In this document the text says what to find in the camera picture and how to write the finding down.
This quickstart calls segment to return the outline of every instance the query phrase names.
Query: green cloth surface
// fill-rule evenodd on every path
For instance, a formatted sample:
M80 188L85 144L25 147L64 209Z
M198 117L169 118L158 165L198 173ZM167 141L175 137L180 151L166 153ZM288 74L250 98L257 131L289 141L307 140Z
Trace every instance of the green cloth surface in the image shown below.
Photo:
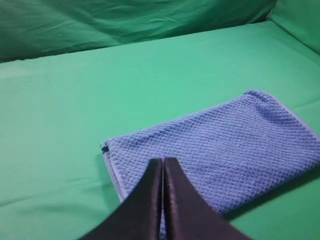
M319 0L278 0L268 17L320 54Z
M264 20L276 0L1 0L0 62Z
M320 56L275 23L0 64L0 239L70 240L119 204L99 144L267 91L320 134ZM318 240L319 169L231 212L259 240Z

